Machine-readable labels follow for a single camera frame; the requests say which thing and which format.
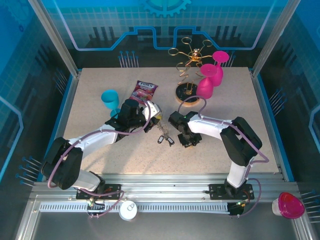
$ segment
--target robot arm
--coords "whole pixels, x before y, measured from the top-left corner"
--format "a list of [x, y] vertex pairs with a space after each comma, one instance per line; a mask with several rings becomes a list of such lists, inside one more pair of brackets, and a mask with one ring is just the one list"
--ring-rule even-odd
[[[150, 101], [148, 101], [147, 104], [151, 109], [151, 113], [150, 122], [144, 129], [145, 133], [158, 123], [159, 120], [156, 116], [161, 112], [161, 109], [156, 104]], [[126, 136], [125, 134], [103, 130], [115, 130], [128, 133], [133, 128], [144, 126], [148, 117], [149, 109], [147, 107], [144, 109], [142, 107], [139, 108], [139, 103], [136, 100], [125, 100], [117, 117], [111, 118], [98, 128], [97, 130], [100, 132], [95, 131], [96, 133], [87, 134], [85, 139], [71, 149], [64, 161], [59, 165], [52, 181], [62, 190], [75, 187], [99, 194], [101, 192], [100, 189], [103, 190], [105, 182], [93, 172], [81, 170], [82, 159], [103, 146], [118, 142]], [[41, 173], [49, 178], [61, 155], [72, 144], [83, 137], [84, 136], [80, 136], [69, 140], [63, 137], [55, 139], [44, 159]]]
[[246, 183], [246, 177], [250, 163], [257, 152], [230, 127], [230, 124], [238, 127], [245, 136], [256, 146], [262, 147], [262, 142], [245, 119], [237, 117], [234, 120], [221, 120], [191, 111], [182, 115], [175, 111], [169, 117], [171, 123], [181, 132], [178, 135], [180, 143], [185, 147], [196, 146], [201, 140], [201, 134], [222, 140], [225, 149], [231, 159], [230, 172], [225, 180], [225, 190], [231, 196], [235, 196]]

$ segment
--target enclosure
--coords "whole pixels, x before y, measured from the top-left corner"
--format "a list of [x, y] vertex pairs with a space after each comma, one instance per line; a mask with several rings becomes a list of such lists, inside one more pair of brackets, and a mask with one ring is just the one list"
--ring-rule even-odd
[[[312, 0], [0, 1], [0, 239], [318, 239], [319, 10]], [[225, 61], [212, 57], [218, 51]], [[239, 219], [208, 213], [238, 202], [208, 194], [231, 169], [228, 148], [210, 134], [185, 148], [168, 121], [211, 77], [200, 67], [207, 64], [223, 78], [202, 114], [244, 118], [269, 159], [252, 166], [248, 177], [261, 190], [248, 180], [249, 205], [261, 198]], [[120, 109], [137, 81], [157, 86], [152, 102], [161, 124], [94, 149], [81, 170], [121, 185], [122, 200], [135, 202], [138, 215], [122, 220], [120, 203], [91, 219], [77, 190], [49, 189], [41, 168], [55, 139], [84, 136], [114, 119], [104, 91], [118, 93]], [[203, 103], [182, 105], [181, 113]], [[303, 216], [273, 214], [282, 192], [301, 199]], [[106, 209], [113, 203], [105, 201]]]

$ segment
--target blue plastic cup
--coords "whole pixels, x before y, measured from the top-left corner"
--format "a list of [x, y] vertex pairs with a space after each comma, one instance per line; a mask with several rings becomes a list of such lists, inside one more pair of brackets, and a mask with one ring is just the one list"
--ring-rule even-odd
[[109, 89], [102, 93], [101, 100], [108, 109], [115, 110], [119, 106], [118, 93], [113, 89]]

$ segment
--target black mount plate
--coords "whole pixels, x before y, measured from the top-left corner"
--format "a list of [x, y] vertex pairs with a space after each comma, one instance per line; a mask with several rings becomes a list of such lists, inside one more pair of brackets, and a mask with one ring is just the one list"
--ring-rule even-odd
[[[104, 185], [104, 194], [111, 193], [111, 192], [116, 192], [118, 190], [121, 190], [121, 185], [120, 184], [105, 184]], [[110, 196], [100, 196], [96, 197], [96, 200], [118, 200], [120, 198], [121, 193], [113, 194]], [[89, 200], [92, 196], [89, 194], [86, 194], [83, 191], [76, 191], [76, 199], [77, 200]]]
[[250, 200], [255, 199], [254, 190], [251, 184], [245, 184], [234, 198], [227, 194], [224, 184], [209, 184], [210, 200], [245, 200], [248, 197], [244, 191], [249, 194]]

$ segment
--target wooden base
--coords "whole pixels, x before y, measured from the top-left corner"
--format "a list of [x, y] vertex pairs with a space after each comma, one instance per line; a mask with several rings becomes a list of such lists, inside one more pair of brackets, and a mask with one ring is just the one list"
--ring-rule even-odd
[[[197, 95], [197, 88], [198, 86], [196, 84], [192, 85], [191, 82], [186, 82], [183, 84], [178, 85], [178, 87], [175, 89], [175, 98], [177, 99], [177, 101], [179, 103], [182, 103], [185, 99], [191, 97], [191, 96], [196, 96]], [[200, 98], [198, 97], [194, 97], [191, 98], [189, 100], [187, 100], [186, 102], [184, 102], [183, 106], [184, 107], [191, 107], [194, 106], [195, 104], [197, 104], [199, 102]]]

